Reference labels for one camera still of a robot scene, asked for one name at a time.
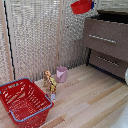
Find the toy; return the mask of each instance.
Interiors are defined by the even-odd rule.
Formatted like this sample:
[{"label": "toy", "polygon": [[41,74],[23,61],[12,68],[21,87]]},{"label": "toy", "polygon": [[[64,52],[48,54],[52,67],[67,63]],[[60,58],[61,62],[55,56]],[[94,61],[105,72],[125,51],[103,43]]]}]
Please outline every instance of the toy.
[{"label": "toy", "polygon": [[51,100],[55,100],[56,94],[56,82],[51,78],[51,73],[49,71],[44,72],[44,85],[46,87],[46,94]]}]

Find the metal handle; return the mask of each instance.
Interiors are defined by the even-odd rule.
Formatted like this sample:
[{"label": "metal handle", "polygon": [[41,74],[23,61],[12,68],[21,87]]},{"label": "metal handle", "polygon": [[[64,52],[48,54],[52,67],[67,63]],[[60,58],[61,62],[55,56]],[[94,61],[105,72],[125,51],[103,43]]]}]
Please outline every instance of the metal handle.
[{"label": "metal handle", "polygon": [[12,116],[13,116],[13,118],[14,118],[14,120],[15,120],[16,122],[23,122],[23,121],[25,121],[25,120],[27,120],[27,119],[29,119],[29,118],[31,118],[31,117],[33,117],[33,116],[35,116],[35,115],[41,113],[41,112],[43,112],[44,110],[46,110],[46,109],[48,109],[48,108],[50,108],[50,107],[52,106],[52,101],[47,97],[47,95],[45,95],[45,97],[50,101],[51,104],[50,104],[49,106],[47,106],[46,108],[43,108],[43,109],[41,109],[40,111],[38,111],[38,112],[36,112],[36,113],[34,113],[34,114],[32,114],[32,115],[30,115],[30,116],[28,116],[28,117],[22,119],[22,120],[17,120],[12,111],[9,111],[8,113],[11,113],[11,114],[12,114]]},{"label": "metal handle", "polygon": [[100,40],[104,40],[104,41],[108,41],[108,42],[110,42],[110,43],[113,43],[113,44],[116,44],[117,42],[116,41],[114,41],[114,40],[108,40],[108,39],[104,39],[104,38],[101,38],[101,37],[99,37],[99,36],[93,36],[93,35],[89,35],[89,37],[93,37],[93,38],[96,38],[96,39],[100,39]]},{"label": "metal handle", "polygon": [[112,61],[110,61],[110,60],[107,60],[107,59],[105,59],[105,58],[103,58],[103,57],[100,57],[100,56],[96,56],[98,59],[101,59],[101,60],[103,60],[103,61],[106,61],[106,62],[108,62],[108,63],[110,63],[110,64],[113,64],[113,65],[116,65],[116,66],[120,66],[118,63],[115,63],[115,62],[112,62]]}]

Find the basket handle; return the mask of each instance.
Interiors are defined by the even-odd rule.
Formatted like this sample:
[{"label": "basket handle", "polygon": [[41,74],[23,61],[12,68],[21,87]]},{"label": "basket handle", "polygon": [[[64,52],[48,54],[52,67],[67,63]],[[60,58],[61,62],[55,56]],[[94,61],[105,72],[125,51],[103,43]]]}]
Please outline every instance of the basket handle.
[{"label": "basket handle", "polygon": [[28,117],[22,119],[22,120],[17,120],[12,111],[9,111],[8,113],[11,113],[11,114],[12,114],[12,117],[14,118],[14,120],[15,120],[16,122],[24,122],[24,121],[26,121],[27,119],[29,119],[29,118],[31,118],[31,117],[33,117],[33,116],[35,116],[35,115],[37,115],[37,114],[43,112],[44,110],[46,110],[46,109],[48,109],[48,108],[50,108],[50,107],[52,106],[52,104],[53,104],[52,101],[47,97],[47,95],[45,95],[45,97],[48,99],[48,101],[49,101],[51,104],[50,104],[49,106],[47,106],[46,108],[41,109],[40,111],[38,111],[38,112],[36,112],[36,113],[34,113],[34,114],[32,114],[32,115],[30,115],[30,116],[28,116]]},{"label": "basket handle", "polygon": [[14,80],[14,81],[11,81],[11,82],[6,83],[6,84],[2,84],[2,85],[0,85],[0,87],[5,86],[5,85],[8,85],[8,84],[12,84],[12,83],[14,83],[14,82],[17,82],[17,81],[19,81],[19,80],[23,80],[23,79],[28,79],[31,83],[33,83],[33,81],[30,80],[29,78],[21,78],[21,79]]}]

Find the red object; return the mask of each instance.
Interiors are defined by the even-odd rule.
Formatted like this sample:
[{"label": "red object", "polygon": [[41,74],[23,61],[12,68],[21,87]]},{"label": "red object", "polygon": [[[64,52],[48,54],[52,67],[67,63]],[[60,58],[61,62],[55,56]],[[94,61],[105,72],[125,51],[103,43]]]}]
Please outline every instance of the red object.
[{"label": "red object", "polygon": [[0,86],[0,99],[19,128],[38,128],[53,103],[31,80],[23,78]]},{"label": "red object", "polygon": [[71,8],[74,14],[83,14],[91,9],[92,0],[80,0],[71,4]]}]

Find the pink object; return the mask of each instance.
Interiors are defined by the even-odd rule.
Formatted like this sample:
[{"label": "pink object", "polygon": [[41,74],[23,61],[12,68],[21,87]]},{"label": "pink object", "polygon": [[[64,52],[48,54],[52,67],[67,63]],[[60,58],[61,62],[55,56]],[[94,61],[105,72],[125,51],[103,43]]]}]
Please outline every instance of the pink object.
[{"label": "pink object", "polygon": [[66,67],[57,67],[56,71],[56,80],[58,83],[63,83],[66,81],[67,68]]}]

